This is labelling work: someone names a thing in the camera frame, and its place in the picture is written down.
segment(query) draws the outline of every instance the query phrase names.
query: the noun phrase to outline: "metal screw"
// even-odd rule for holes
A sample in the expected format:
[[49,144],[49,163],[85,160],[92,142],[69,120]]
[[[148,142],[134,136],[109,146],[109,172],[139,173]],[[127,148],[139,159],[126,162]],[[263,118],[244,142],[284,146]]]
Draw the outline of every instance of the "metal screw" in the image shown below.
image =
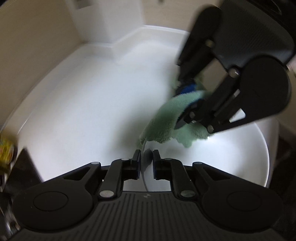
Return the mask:
[[194,197],[195,196],[195,192],[192,190],[184,190],[181,193],[182,197],[186,197],[186,198],[190,198],[190,197]]
[[236,69],[236,68],[231,68],[229,71],[228,71],[228,74],[231,78],[234,78],[236,79],[238,76],[239,76],[239,71]]
[[212,125],[208,125],[207,126],[207,131],[208,131],[208,133],[213,133],[214,127]]
[[112,192],[111,190],[103,190],[100,192],[100,196],[104,198],[110,198],[114,196],[114,192]]
[[189,116],[190,116],[190,118],[191,118],[191,119],[193,119],[193,118],[195,117],[195,114],[194,114],[194,112],[193,112],[193,111],[192,111],[192,112],[190,112],[190,113],[189,113]]
[[213,48],[215,46],[215,43],[212,40],[207,39],[205,41],[205,45],[208,46],[209,48]]

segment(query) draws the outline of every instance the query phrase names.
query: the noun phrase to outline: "white bathroom sink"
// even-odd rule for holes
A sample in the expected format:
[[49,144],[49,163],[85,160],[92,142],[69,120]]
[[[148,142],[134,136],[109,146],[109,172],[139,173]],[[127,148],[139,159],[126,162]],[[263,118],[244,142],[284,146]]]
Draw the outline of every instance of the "white bathroom sink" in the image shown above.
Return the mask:
[[[19,150],[27,148],[43,180],[93,161],[110,165],[115,159],[132,157],[143,128],[172,97],[171,83],[178,73],[175,61],[185,32],[159,27],[141,31],[135,37],[137,41],[129,39],[121,45],[121,51],[128,49],[121,58],[101,58],[89,53],[89,47],[96,53],[104,46],[88,45],[77,50],[72,55],[75,65],[65,67],[70,66],[69,58],[59,64],[8,122],[7,129],[14,126],[13,122],[20,122],[28,109],[28,99],[34,99],[33,112],[20,131],[15,129]],[[270,139],[277,138],[278,133],[272,129],[266,133]],[[185,165],[202,161],[257,184],[266,184],[266,139],[254,123],[197,141],[187,150],[174,140],[167,145],[167,150],[159,148],[164,158],[174,157]],[[124,189],[145,191],[141,180],[126,181]]]

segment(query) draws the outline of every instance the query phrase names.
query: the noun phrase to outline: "green microfiber cloth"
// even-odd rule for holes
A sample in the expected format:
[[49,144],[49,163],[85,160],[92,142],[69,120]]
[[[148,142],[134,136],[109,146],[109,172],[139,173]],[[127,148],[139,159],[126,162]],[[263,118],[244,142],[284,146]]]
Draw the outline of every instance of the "green microfiber cloth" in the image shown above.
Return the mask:
[[174,130],[176,122],[182,112],[200,98],[210,95],[208,91],[200,90],[178,95],[161,106],[143,130],[139,138],[139,146],[142,147],[145,140],[165,143],[171,138],[176,139],[184,147],[189,148],[197,139],[207,139],[210,135],[207,129],[199,123],[184,125]]

